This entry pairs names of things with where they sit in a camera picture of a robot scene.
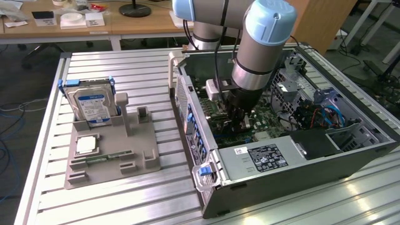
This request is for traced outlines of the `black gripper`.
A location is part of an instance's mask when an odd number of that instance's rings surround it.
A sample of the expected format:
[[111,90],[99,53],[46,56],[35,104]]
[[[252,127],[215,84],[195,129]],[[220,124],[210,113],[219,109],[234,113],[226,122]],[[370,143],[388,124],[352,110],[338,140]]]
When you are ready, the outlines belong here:
[[247,90],[239,88],[230,91],[226,102],[228,120],[223,126],[223,131],[230,135],[247,132],[252,128],[251,111],[259,103],[262,94],[263,89]]

